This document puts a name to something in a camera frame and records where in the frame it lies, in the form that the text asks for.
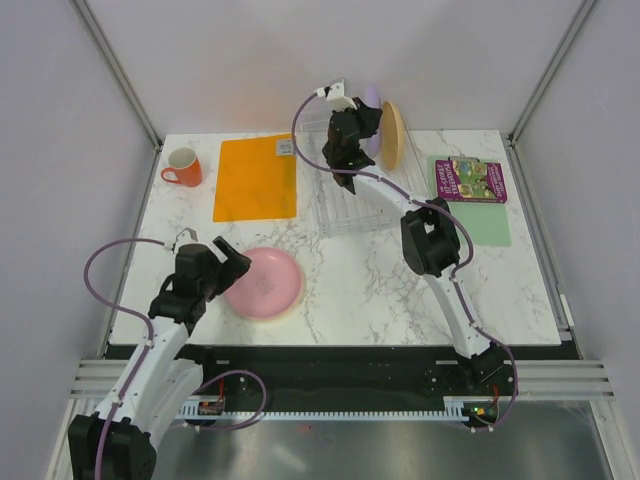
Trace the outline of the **purple plate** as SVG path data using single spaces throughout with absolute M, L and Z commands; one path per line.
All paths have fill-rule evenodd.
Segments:
M 374 86 L 367 86 L 364 92 L 363 102 L 372 108 L 381 108 L 381 99 L 377 89 Z M 371 158 L 378 156 L 381 148 L 381 136 L 380 131 L 377 131 L 373 136 L 366 139 L 366 152 Z

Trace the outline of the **pink plate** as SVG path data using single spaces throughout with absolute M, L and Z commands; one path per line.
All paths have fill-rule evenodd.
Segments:
M 274 247 L 256 247 L 243 255 L 251 259 L 250 269 L 224 293 L 236 314 L 264 320 L 302 296 L 304 272 L 289 253 Z

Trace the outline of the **light yellow plate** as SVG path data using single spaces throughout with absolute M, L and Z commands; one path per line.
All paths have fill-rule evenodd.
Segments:
M 284 309 L 281 312 L 278 312 L 277 314 L 275 314 L 273 316 L 265 318 L 264 320 L 265 321 L 272 321 L 272 320 L 279 320 L 279 319 L 282 319 L 282 318 L 286 317 L 287 315 L 289 315 L 290 313 L 295 311 L 295 309 L 300 305 L 302 299 L 303 299 L 302 296 L 298 296 L 296 298 L 296 300 L 293 301 L 286 309 Z

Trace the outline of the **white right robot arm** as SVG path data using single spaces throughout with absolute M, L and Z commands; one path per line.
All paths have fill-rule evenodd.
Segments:
M 466 231 L 440 197 L 419 200 L 394 184 L 362 149 L 377 132 L 382 110 L 360 99 L 333 100 L 327 142 L 322 149 L 335 182 L 399 221 L 405 263 L 426 279 L 449 326 L 458 357 L 458 381 L 467 392 L 483 392 L 503 367 L 499 342 L 484 332 L 458 271 L 473 258 L 460 259 L 459 234 Z

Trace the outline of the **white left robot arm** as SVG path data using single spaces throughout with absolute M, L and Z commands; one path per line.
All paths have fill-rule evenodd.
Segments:
M 219 369 L 204 359 L 178 353 L 207 304 L 226 292 L 250 268 L 249 257 L 223 237 L 211 246 L 178 247 L 173 272 L 161 284 L 147 313 L 138 313 L 146 331 L 115 385 L 89 415 L 68 428 L 75 479 L 149 479 L 162 437 L 185 401 L 208 393 Z

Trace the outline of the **orange cutting mat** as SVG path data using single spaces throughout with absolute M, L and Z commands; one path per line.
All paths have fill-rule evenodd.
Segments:
M 289 134 L 221 143 L 215 222 L 291 219 L 296 213 L 296 156 Z

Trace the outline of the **orange ceramic mug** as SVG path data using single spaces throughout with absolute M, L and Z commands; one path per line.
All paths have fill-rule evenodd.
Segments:
M 168 166 L 160 175 L 165 182 L 189 188 L 199 186 L 203 180 L 199 158 L 196 152 L 188 147 L 174 150 L 169 155 Z

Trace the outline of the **purple children's book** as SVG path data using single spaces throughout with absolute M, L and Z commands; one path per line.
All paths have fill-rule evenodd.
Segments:
M 504 204 L 508 200 L 500 163 L 437 159 L 434 171 L 437 195 L 446 201 Z

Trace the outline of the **green cutting mat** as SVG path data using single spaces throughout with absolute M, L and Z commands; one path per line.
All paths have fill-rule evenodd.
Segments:
M 430 191 L 437 197 L 434 162 L 437 159 L 480 160 L 475 157 L 429 156 L 427 159 L 427 181 Z M 507 247 L 511 245 L 511 234 L 506 203 L 467 203 L 446 201 L 450 212 L 467 229 L 473 243 L 480 246 Z

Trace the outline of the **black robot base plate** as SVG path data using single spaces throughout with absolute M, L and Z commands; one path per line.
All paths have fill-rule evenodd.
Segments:
M 267 347 L 187 345 L 179 355 L 196 361 L 227 410 L 266 412 L 424 411 L 448 396 L 493 400 L 511 396 L 516 375 L 503 367 L 469 387 L 450 347 Z

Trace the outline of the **right aluminium frame post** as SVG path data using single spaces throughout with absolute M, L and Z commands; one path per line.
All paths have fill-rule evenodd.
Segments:
M 583 0 L 580 2 L 522 112 L 519 114 L 510 133 L 506 136 L 510 146 L 515 146 L 522 137 L 599 4 L 599 0 Z

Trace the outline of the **aluminium frame post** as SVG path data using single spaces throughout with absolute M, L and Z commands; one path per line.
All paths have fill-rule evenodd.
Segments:
M 519 114 L 510 133 L 506 136 L 510 146 L 515 146 L 522 137 L 599 4 L 599 0 L 583 0 L 580 2 L 522 112 Z
M 122 94 L 125 102 L 134 114 L 137 123 L 144 131 L 145 136 L 152 145 L 152 148 L 159 152 L 163 146 L 159 134 L 154 128 L 149 115 L 147 114 L 133 84 L 125 72 L 116 52 L 105 34 L 100 22 L 93 12 L 90 3 L 85 0 L 70 0 L 70 6 L 78 16 L 88 37 L 97 49 L 99 56 L 107 67 L 116 87 Z

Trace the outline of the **left aluminium frame post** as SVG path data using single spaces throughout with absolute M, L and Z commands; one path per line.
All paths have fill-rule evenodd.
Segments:
M 145 136 L 152 145 L 152 148 L 159 152 L 163 146 L 159 134 L 154 128 L 149 115 L 147 114 L 133 84 L 125 72 L 116 52 L 105 34 L 100 22 L 93 12 L 90 3 L 85 0 L 70 0 L 70 6 L 78 16 L 88 37 L 97 49 L 99 56 L 107 67 L 116 87 L 122 94 L 125 102 L 134 114 L 137 123 L 144 131 Z

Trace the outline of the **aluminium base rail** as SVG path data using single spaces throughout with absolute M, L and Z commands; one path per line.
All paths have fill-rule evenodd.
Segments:
M 102 399 L 127 360 L 81 360 L 69 397 Z M 519 394 L 526 400 L 600 400 L 614 397 L 604 365 L 596 360 L 517 360 Z

